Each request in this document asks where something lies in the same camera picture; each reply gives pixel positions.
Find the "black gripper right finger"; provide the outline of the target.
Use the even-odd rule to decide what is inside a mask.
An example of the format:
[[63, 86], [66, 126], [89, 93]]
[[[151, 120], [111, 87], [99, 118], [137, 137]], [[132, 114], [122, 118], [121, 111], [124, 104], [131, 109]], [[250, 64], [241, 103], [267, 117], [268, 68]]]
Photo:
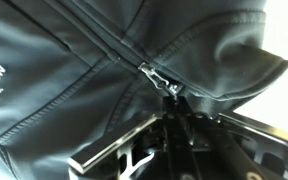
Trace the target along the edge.
[[233, 175], [232, 180], [288, 180], [288, 132], [258, 120], [222, 112], [217, 121], [193, 113], [178, 98], [188, 124], [201, 134]]

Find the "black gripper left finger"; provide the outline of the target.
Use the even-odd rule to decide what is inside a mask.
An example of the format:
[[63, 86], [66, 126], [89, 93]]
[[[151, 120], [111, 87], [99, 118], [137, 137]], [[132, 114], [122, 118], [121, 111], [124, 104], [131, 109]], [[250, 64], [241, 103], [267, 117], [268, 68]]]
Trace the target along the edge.
[[68, 159], [71, 180], [181, 180], [182, 97], [165, 97], [160, 116], [142, 112]]

